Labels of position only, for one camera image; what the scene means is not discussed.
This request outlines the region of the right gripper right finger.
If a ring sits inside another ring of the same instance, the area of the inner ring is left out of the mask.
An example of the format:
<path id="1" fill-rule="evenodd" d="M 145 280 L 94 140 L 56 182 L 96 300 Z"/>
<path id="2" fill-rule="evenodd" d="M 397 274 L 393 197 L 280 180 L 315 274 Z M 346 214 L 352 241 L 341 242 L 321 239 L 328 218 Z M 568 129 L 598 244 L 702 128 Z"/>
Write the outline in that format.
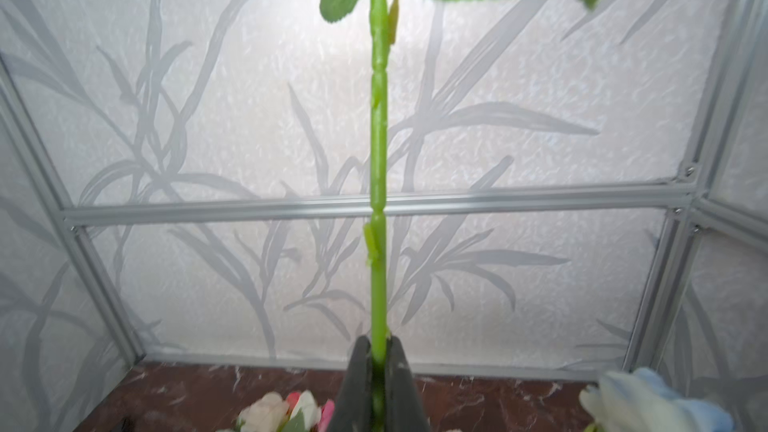
<path id="1" fill-rule="evenodd" d="M 387 343 L 385 399 L 387 432 L 431 431 L 402 342 L 396 336 Z"/>

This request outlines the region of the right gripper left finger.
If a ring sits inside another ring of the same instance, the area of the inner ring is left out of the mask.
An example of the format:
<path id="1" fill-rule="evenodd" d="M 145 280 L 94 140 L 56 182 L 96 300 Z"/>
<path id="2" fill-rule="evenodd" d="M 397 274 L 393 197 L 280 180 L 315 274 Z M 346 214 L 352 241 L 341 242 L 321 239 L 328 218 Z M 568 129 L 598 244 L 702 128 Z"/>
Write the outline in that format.
<path id="1" fill-rule="evenodd" d="M 356 339 L 328 432 L 370 432 L 373 425 L 371 343 L 366 336 Z"/>

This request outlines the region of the white rose stem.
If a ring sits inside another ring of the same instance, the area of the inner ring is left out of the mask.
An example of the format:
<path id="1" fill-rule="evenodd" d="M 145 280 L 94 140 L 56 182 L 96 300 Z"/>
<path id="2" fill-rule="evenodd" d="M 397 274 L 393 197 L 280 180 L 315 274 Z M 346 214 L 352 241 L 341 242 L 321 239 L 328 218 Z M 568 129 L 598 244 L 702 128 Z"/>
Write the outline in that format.
<path id="1" fill-rule="evenodd" d="M 590 415 L 589 431 L 733 431 L 732 416 L 720 406 L 689 399 L 649 368 L 608 371 L 586 386 L 579 403 Z"/>

